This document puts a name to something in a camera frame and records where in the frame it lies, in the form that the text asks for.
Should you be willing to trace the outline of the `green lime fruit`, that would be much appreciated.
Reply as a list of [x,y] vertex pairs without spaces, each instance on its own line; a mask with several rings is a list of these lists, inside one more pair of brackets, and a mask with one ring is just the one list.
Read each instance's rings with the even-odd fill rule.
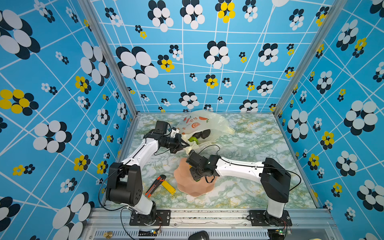
[[190,137],[189,142],[199,144],[199,140],[196,137]]

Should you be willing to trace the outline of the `translucent printed plastic bag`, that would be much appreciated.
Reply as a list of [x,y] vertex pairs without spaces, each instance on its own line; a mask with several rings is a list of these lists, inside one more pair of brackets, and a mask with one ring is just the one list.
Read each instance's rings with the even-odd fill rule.
[[[182,117],[176,128],[180,131],[182,139],[190,146],[185,148],[187,154],[191,150],[195,152],[201,151],[203,148],[213,144],[220,137],[226,135],[233,135],[235,130],[230,127],[229,122],[222,115],[199,110],[189,113]],[[189,142],[189,138],[193,137],[195,133],[202,132],[210,129],[211,134],[206,139],[198,139],[199,144]]]

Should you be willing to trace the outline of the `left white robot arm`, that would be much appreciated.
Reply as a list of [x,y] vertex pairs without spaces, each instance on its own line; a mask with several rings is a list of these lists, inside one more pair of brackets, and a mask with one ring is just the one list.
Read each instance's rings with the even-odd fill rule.
[[169,123],[157,121],[154,129],[144,135],[139,147],[120,163],[110,165],[105,191],[106,199],[123,204],[139,216],[156,214],[156,204],[143,193],[142,167],[155,155],[159,148],[166,148],[171,154],[188,147],[180,130]]

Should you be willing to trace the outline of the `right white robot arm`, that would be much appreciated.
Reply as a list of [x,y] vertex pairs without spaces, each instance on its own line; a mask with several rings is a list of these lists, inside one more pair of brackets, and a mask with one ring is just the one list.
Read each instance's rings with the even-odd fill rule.
[[242,162],[219,155],[208,158],[191,151],[186,160],[195,181],[208,177],[237,177],[259,183],[268,197],[267,218],[280,219],[289,201],[291,174],[277,161],[266,158],[262,162]]

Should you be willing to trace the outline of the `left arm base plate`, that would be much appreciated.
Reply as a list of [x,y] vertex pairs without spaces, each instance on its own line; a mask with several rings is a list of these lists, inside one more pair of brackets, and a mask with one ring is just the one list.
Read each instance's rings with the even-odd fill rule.
[[171,220],[170,210],[156,210],[149,215],[131,214],[130,226],[169,226]]

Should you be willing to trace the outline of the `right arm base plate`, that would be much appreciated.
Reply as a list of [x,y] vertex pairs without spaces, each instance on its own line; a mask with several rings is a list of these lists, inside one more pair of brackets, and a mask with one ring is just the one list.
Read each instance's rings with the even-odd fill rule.
[[283,210],[280,218],[269,215],[265,210],[250,210],[246,219],[251,222],[253,227],[291,227],[292,220],[289,212]]

